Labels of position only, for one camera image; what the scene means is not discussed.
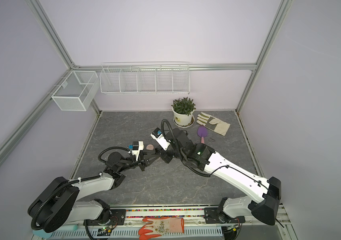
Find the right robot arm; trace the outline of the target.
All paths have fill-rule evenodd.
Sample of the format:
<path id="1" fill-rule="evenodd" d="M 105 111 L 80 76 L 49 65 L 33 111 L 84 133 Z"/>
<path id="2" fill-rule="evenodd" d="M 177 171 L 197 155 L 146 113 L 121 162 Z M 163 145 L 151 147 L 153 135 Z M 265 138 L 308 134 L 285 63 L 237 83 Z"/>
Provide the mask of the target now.
<path id="1" fill-rule="evenodd" d="M 179 159 L 195 174 L 210 178 L 216 176 L 245 193 L 243 198 L 222 198 L 217 208 L 204 210 L 207 223 L 244 223 L 246 216 L 273 226 L 281 200 L 281 181 L 253 174 L 224 158 L 204 143 L 193 143 L 184 131 L 171 128 L 163 119 L 151 137 L 160 145 L 162 159 Z"/>

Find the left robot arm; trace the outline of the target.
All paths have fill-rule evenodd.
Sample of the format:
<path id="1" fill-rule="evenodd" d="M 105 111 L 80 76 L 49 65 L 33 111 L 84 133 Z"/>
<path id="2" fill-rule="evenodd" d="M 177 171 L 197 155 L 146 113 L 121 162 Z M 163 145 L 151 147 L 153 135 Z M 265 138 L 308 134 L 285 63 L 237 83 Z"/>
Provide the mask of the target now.
<path id="1" fill-rule="evenodd" d="M 55 178 L 28 208 L 32 217 L 31 229 L 52 233 L 60 227 L 83 221 L 97 225 L 108 225 L 112 221 L 111 207 L 101 199 L 83 202 L 92 194 L 117 188 L 125 176 L 123 171 L 139 167 L 142 171 L 164 153 L 157 147 L 153 150 L 126 148 L 124 157 L 121 147 L 110 147 L 102 151 L 98 159 L 106 165 L 103 172 L 74 180 Z"/>

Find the pink earbud charging case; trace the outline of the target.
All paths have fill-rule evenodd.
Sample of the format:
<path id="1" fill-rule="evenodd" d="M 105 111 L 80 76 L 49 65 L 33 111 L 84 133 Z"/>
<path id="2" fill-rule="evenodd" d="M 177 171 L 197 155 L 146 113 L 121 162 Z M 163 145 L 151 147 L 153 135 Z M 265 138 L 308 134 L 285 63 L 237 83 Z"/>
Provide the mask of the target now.
<path id="1" fill-rule="evenodd" d="M 153 146 L 153 145 L 147 145 L 146 149 L 147 149 L 147 150 L 150 150 L 150 151 L 151 151 L 151 150 L 154 150 L 154 146 Z"/>

